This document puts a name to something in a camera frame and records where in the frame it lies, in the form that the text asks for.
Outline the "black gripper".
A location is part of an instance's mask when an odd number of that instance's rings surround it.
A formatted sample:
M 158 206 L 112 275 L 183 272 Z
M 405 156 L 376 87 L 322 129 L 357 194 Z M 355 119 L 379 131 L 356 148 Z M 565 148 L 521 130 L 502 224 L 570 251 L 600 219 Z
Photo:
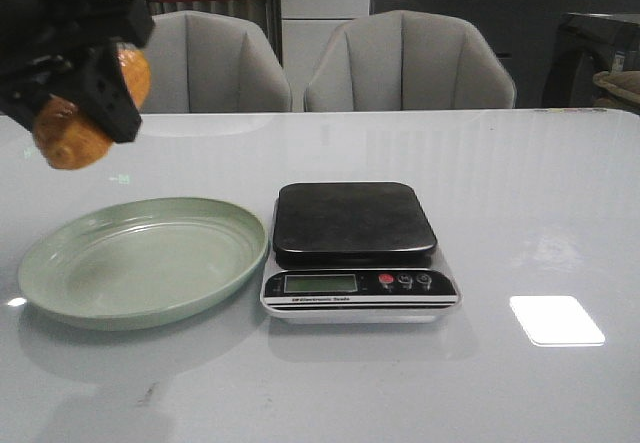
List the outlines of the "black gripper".
M 129 90 L 150 91 L 153 27 L 142 0 L 1 0 L 1 112 L 32 131 L 50 100 L 38 78 L 77 69 L 87 50 L 78 105 L 114 142 L 133 142 L 142 119 Z

